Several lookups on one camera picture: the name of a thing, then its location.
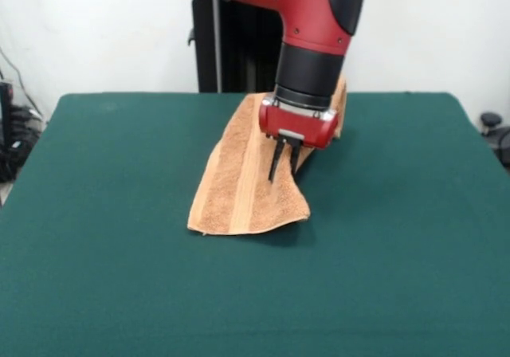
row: folded towel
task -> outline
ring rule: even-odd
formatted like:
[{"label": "folded towel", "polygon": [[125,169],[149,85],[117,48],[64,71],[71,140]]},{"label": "folded towel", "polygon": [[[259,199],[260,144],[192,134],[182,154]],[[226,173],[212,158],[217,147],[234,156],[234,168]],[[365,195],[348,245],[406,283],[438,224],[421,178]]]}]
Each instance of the folded towel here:
[{"label": "folded towel", "polygon": [[[258,111],[265,93],[249,94],[233,114],[214,147],[198,186],[188,229],[204,234],[263,233],[310,216],[310,208],[294,182],[290,148],[285,146],[273,183],[268,180],[276,140],[259,128]],[[340,77],[331,107],[339,113],[340,137],[347,99]],[[312,153],[302,147],[298,168]]]}]

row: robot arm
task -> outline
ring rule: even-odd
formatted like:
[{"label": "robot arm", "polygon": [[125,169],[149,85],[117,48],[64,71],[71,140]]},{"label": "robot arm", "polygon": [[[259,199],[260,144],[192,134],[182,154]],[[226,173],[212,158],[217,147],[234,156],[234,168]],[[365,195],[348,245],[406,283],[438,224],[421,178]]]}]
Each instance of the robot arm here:
[{"label": "robot arm", "polygon": [[363,0],[235,0],[277,11],[284,36],[274,93],[261,105],[261,130],[277,140],[269,180],[285,143],[292,170],[300,146],[325,148],[338,123],[329,109]]}]

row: green table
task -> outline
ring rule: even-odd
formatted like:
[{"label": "green table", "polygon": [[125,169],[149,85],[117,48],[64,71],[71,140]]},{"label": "green table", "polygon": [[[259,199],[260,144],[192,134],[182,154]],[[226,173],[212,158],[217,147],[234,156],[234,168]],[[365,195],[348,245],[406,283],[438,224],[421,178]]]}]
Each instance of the green table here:
[{"label": "green table", "polygon": [[351,94],[308,222],[191,233],[241,95],[64,97],[0,215],[1,356],[510,355],[510,178],[447,94]]}]

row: black equipment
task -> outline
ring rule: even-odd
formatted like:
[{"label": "black equipment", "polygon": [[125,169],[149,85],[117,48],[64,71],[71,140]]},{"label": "black equipment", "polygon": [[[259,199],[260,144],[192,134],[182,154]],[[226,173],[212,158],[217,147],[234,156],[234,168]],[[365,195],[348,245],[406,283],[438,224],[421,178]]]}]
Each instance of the black equipment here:
[{"label": "black equipment", "polygon": [[2,137],[0,138],[0,182],[13,182],[41,136],[41,117],[32,108],[13,104],[10,83],[0,81]]},{"label": "black equipment", "polygon": [[199,92],[274,89],[283,25],[277,12],[244,3],[193,0]]},{"label": "black equipment", "polygon": [[486,112],[481,115],[484,125],[482,135],[487,144],[505,167],[510,167],[510,126],[500,126],[503,119],[498,114]]}]

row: black cable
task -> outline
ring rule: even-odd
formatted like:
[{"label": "black cable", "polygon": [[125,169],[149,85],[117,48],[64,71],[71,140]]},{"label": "black cable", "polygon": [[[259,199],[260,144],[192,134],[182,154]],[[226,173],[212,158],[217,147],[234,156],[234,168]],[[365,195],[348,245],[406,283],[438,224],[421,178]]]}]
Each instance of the black cable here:
[{"label": "black cable", "polygon": [[20,88],[22,88],[22,91],[23,93],[25,94],[26,96],[26,99],[29,100],[30,104],[32,104],[33,108],[35,109],[35,111],[40,115],[40,116],[43,116],[42,115],[42,112],[41,110],[39,109],[39,107],[35,104],[35,102],[33,101],[32,97],[30,97],[29,93],[26,91],[25,89],[25,85],[23,84],[23,78],[22,78],[22,74],[21,72],[19,71],[19,69],[16,67],[15,64],[12,63],[12,61],[8,58],[8,56],[4,53],[2,47],[0,46],[0,55],[2,55],[3,59],[6,60],[7,64],[9,64],[9,66],[11,68],[13,68],[13,70],[16,72],[16,74],[18,75],[18,80],[19,80],[19,86]]},{"label": "black cable", "polygon": [[12,103],[12,84],[0,83],[0,183],[13,182],[41,136],[42,123],[29,106]]}]

